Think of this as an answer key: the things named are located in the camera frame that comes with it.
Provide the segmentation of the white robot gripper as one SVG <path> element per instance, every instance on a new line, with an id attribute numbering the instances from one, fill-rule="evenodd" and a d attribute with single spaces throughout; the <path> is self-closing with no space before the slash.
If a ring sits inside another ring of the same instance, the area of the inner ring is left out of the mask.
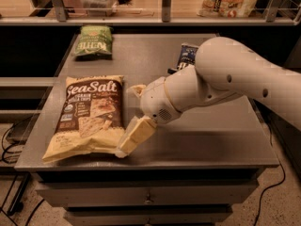
<path id="1" fill-rule="evenodd" d="M 143 84 L 131 86 L 127 88 L 127 93 L 140 98 L 140 108 L 146 116 L 142 118 L 134 116 L 131 119 L 115 151 L 118 158 L 128 156 L 138 145 L 149 139 L 156 131 L 157 123 L 167 124 L 182 115 L 167 96 L 164 77 L 147 86 Z"/>

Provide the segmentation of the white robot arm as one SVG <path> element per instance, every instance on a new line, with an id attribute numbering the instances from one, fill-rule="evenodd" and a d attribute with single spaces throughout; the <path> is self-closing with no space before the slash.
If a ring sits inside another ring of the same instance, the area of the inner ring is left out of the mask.
<path id="1" fill-rule="evenodd" d="M 129 91 L 139 99 L 143 116 L 133 117 L 127 126 L 118 143 L 119 158 L 149 139 L 158 125 L 175 121 L 183 112 L 243 95 L 301 129 L 301 73 L 279 67 L 230 38 L 204 41 L 193 65 Z"/>

